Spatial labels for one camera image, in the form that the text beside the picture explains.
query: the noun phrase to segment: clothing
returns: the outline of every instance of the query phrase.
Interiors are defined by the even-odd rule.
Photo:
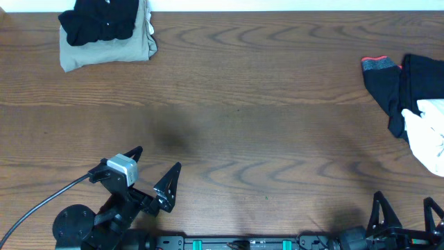
[[[402,110],[414,156],[433,174],[444,177],[444,99],[419,100],[421,115]]]
[[[444,62],[406,55],[402,66],[390,58],[363,58],[364,85],[389,116],[388,129],[408,141],[404,130],[405,108],[419,115],[417,100],[444,99]]]
[[[65,72],[69,72],[83,65],[149,60],[157,51],[157,46],[150,36],[146,13],[149,13],[146,1],[140,0],[133,36],[126,40],[99,40],[73,47],[67,42],[67,33],[60,27],[60,65]]]
[[[133,35],[139,0],[76,0],[74,10],[58,16],[71,46]]]

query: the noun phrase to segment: white cloth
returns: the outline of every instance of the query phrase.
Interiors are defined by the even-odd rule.
[[[410,149],[433,174],[444,177],[444,99],[417,101],[421,115],[404,109]]]
[[[60,27],[60,65],[63,70],[69,72],[83,65],[113,61],[149,60],[157,51],[157,46],[151,37],[154,28],[149,23],[151,14],[146,2],[139,0],[133,36],[125,40],[99,40],[83,46],[71,46],[67,42],[66,31]]]

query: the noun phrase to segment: black cloth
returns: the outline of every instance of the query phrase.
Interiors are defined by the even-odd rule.
[[[390,117],[388,129],[408,141],[401,112],[420,115],[417,100],[444,99],[444,62],[424,56],[406,55],[402,66],[390,58],[362,60],[364,85]]]
[[[133,35],[139,0],[77,0],[74,10],[58,16],[71,46]]]

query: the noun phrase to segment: cable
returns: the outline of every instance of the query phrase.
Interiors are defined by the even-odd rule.
[[[20,218],[17,222],[15,222],[14,226],[11,227],[11,229],[9,229],[9,231],[5,234],[5,236],[3,237],[3,239],[0,241],[0,249],[3,247],[3,245],[5,244],[6,240],[9,238],[9,236],[11,236],[12,232],[14,232],[15,229],[17,229],[17,227],[26,219],[29,217],[29,215],[32,215],[35,211],[37,211],[37,209],[41,208],[44,204],[50,202],[52,199],[56,198],[57,196],[61,195],[64,191],[68,190],[69,188],[72,188],[75,184],[78,184],[79,182],[85,180],[86,178],[89,177],[89,174],[86,174],[80,178],[78,178],[77,180],[73,181],[71,184],[67,185],[66,187],[62,188],[61,190],[59,190],[58,192],[56,192],[55,194],[51,195],[50,197],[46,198],[44,201],[40,202],[38,205],[36,205],[33,209],[29,210],[25,215],[22,216],[22,218]]]

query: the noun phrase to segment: wooden table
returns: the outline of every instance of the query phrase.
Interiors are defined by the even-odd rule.
[[[363,56],[444,59],[442,12],[153,13],[158,53],[64,73],[57,13],[9,14],[0,30],[0,232],[50,194],[137,145],[136,187],[183,164],[176,207],[134,227],[187,235],[295,235],[366,225],[381,190],[404,226],[444,180],[387,130]],[[5,249],[53,249],[87,181],[27,219]]]

